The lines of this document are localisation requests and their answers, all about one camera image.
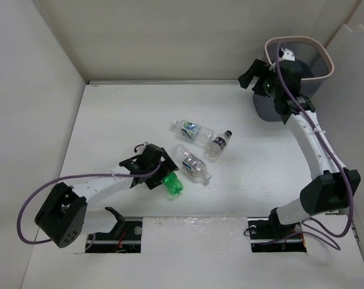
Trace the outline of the green plastic bottle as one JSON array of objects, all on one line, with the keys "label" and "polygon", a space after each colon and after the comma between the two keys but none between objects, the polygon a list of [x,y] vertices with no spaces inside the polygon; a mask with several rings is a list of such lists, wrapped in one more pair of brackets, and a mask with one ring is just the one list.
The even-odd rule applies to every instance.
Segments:
[{"label": "green plastic bottle", "polygon": [[177,198],[184,190],[183,183],[177,177],[175,172],[172,172],[162,180],[163,186],[168,192],[168,199],[173,200]]}]

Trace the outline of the crushed clear water bottle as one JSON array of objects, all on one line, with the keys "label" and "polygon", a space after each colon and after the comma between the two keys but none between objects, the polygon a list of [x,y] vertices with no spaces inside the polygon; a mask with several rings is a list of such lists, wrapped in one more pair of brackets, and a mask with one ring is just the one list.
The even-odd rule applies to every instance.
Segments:
[{"label": "crushed clear water bottle", "polygon": [[205,184],[211,180],[212,175],[208,172],[206,163],[182,144],[173,148],[171,157],[178,165],[181,165],[193,182]]}]

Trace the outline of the green-blue label clear bottle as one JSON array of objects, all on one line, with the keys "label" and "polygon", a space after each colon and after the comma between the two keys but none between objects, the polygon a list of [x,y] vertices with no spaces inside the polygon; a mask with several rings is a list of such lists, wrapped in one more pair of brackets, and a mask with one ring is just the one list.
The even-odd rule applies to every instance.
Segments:
[{"label": "green-blue label clear bottle", "polygon": [[187,120],[172,121],[172,128],[182,136],[202,146],[207,146],[214,139],[212,129]]}]

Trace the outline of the small dark label bottle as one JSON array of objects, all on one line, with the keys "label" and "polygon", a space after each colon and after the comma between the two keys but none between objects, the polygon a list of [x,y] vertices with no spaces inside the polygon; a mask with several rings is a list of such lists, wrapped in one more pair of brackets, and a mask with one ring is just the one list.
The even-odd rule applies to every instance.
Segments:
[{"label": "small dark label bottle", "polygon": [[226,146],[230,142],[230,138],[232,136],[232,131],[227,130],[222,134],[216,136],[213,141],[210,142],[209,146],[206,149],[206,157],[210,161],[217,161],[224,151]]}]

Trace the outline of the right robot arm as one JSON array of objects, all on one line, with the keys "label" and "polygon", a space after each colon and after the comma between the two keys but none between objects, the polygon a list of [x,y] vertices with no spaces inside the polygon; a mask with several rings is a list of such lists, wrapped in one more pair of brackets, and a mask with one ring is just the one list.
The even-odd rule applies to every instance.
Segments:
[{"label": "right robot arm", "polygon": [[272,236],[281,237],[290,225],[346,208],[348,222],[338,235],[343,237],[353,221],[353,197],[361,177],[357,170],[348,169],[331,148],[314,104],[300,92],[302,72],[298,61],[280,60],[272,65],[256,59],[238,78],[244,89],[256,78],[252,90],[273,99],[274,109],[297,140],[311,175],[311,182],[296,200],[270,212],[267,230]]}]

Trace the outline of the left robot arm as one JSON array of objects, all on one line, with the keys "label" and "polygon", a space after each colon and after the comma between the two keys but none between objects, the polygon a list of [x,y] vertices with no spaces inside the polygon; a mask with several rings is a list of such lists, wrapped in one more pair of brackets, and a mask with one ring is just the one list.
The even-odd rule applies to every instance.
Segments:
[{"label": "left robot arm", "polygon": [[171,196],[184,189],[176,175],[178,166],[164,148],[155,144],[143,145],[133,157],[119,162],[119,167],[127,171],[84,175],[86,181],[74,186],[58,181],[38,211],[36,225],[57,247],[64,248],[80,235],[92,204],[141,184],[149,190],[164,185]]}]

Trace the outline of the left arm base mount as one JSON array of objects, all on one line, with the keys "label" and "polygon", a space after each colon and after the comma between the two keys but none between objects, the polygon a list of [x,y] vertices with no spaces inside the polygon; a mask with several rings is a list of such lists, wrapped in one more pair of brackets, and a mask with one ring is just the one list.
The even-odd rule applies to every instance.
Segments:
[{"label": "left arm base mount", "polygon": [[113,207],[105,210],[114,216],[113,227],[87,234],[85,253],[140,253],[143,218],[124,217]]}]

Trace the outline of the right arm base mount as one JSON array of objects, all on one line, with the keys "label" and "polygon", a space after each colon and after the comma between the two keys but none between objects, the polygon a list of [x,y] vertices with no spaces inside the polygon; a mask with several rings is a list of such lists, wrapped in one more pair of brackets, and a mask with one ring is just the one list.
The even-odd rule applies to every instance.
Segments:
[{"label": "right arm base mount", "polygon": [[249,217],[244,235],[250,238],[252,253],[306,253],[306,243],[299,223],[273,229],[267,217]]}]

